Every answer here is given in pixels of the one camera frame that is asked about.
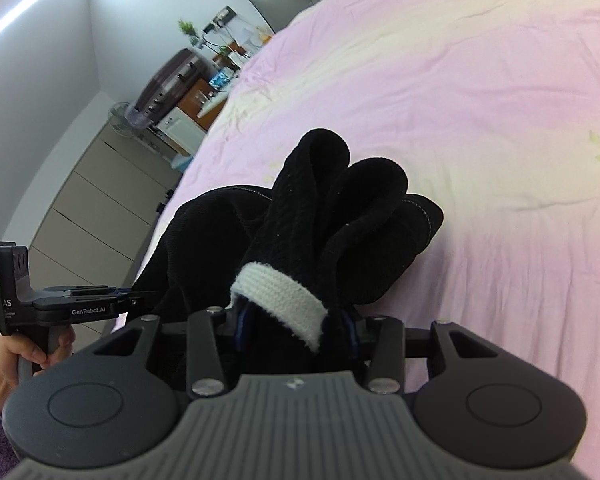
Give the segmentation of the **person's left hand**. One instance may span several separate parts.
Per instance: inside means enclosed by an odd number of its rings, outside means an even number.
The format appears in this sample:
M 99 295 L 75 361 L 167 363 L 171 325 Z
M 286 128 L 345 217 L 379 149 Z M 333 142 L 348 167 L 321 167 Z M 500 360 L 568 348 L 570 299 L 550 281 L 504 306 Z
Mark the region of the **person's left hand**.
M 20 359 L 38 364 L 42 370 L 48 370 L 71 356 L 75 340 L 76 333 L 69 326 L 58 336 L 58 348 L 53 353 L 46 354 L 25 336 L 0 335 L 0 413 L 8 397 L 18 386 L 18 363 Z

